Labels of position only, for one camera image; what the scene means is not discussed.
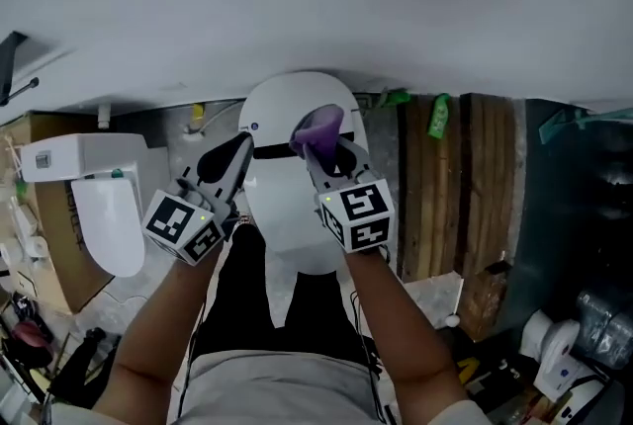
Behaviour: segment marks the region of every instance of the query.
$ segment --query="green object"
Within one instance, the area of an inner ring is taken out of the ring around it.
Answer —
[[[20,202],[25,202],[27,198],[27,183],[24,179],[16,180],[16,196]]]
[[[538,129],[538,133],[541,137],[541,143],[546,144],[565,127],[576,125],[579,129],[585,129],[587,123],[593,123],[596,121],[632,120],[633,108],[622,109],[620,111],[612,111],[610,113],[590,114],[587,109],[581,109],[579,107],[569,107],[560,110],[549,120],[543,123],[543,125],[541,125],[541,127]]]
[[[448,104],[446,102],[450,98],[446,93],[442,93],[435,99],[431,121],[426,132],[433,138],[442,138],[444,136],[444,130],[448,123]]]
[[[394,107],[399,104],[406,104],[411,101],[410,93],[407,91],[390,91],[387,93],[387,99],[381,107]]]

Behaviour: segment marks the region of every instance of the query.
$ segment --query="toilet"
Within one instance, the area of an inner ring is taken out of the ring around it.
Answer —
[[[76,133],[25,145],[21,159],[26,182],[71,181],[86,247],[104,270],[140,270],[148,243],[140,222],[169,184],[166,147],[148,149],[135,133]]]
[[[314,275],[340,268],[343,253],[317,215],[315,186],[289,140],[303,116],[328,104],[344,110],[340,134],[367,149],[356,99],[342,82],[320,72],[288,73],[259,84],[238,124],[253,136],[243,188],[267,248],[298,272]]]

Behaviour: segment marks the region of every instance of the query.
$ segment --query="green bottle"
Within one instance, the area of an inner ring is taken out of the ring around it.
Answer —
[[[434,138],[442,138],[444,129],[448,123],[448,104],[446,103],[451,97],[446,93],[442,93],[435,99],[433,104],[433,113],[431,121],[428,124],[428,133]]]

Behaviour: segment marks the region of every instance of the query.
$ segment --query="wooden plank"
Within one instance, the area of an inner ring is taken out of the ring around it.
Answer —
[[[407,248],[407,105],[396,106],[398,121],[398,252],[396,254],[396,275],[403,278],[405,253]]]
[[[491,97],[478,97],[482,101],[484,126],[484,164],[480,179],[481,225],[477,245],[474,272],[482,272],[491,260],[489,253],[492,238],[491,227],[495,212],[495,104]]]
[[[505,98],[492,98],[495,118],[495,187],[493,189],[494,209],[491,238],[488,254],[485,256],[488,266],[502,257],[502,248],[507,240],[507,223],[502,218],[503,189],[505,187]]]
[[[475,268],[480,247],[482,225],[482,191],[484,186],[484,106],[482,97],[471,95],[471,193],[468,216],[466,255],[462,276],[470,276]]]
[[[499,251],[507,250],[507,233],[509,230],[510,216],[512,212],[512,200],[514,196],[514,172],[516,168],[516,119],[514,106],[511,100],[505,100],[503,107],[503,148],[504,148],[504,173],[503,195],[501,198],[500,218],[503,230],[503,239],[499,243]]]
[[[406,192],[405,202],[405,236],[402,279],[405,283],[417,279],[417,258],[419,254],[420,236],[420,204],[421,204],[421,170],[420,170],[420,97],[413,97],[405,109],[407,140],[406,150]]]
[[[444,136],[436,140],[435,157],[435,200],[433,213],[433,242],[431,247],[430,275],[442,274],[442,260],[444,259],[444,247],[446,240],[446,219],[448,216],[448,127]]]
[[[455,272],[466,276],[465,262],[469,255],[468,227],[470,224],[471,193],[473,186],[473,146],[471,143],[472,95],[459,98],[459,138],[460,138],[460,197],[457,242],[455,248]]]
[[[448,211],[446,215],[446,235],[444,237],[444,254],[440,272],[446,274],[455,268],[457,259],[457,237],[460,219],[460,202],[462,192],[461,181],[461,124],[459,101],[449,100],[448,137]]]
[[[420,106],[420,168],[421,168],[421,219],[417,278],[430,277],[433,247],[433,219],[435,204],[435,156],[437,141],[426,134],[432,112],[433,100],[423,97]]]

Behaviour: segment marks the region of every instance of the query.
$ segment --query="cardboard box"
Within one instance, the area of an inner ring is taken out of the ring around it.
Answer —
[[[26,114],[0,128],[0,177],[13,168],[9,145],[25,145],[69,133],[95,131],[96,119],[88,116]],[[26,204],[39,221],[39,233],[48,244],[49,259],[33,262],[24,258],[11,264],[9,271],[16,291],[34,298],[56,311],[74,314],[103,287],[112,276],[92,259],[81,233],[79,215],[69,181],[31,183]],[[15,236],[6,203],[0,204],[0,241]]]
[[[491,336],[507,290],[509,265],[492,264],[483,272],[464,280],[457,313],[460,327],[474,342]]]

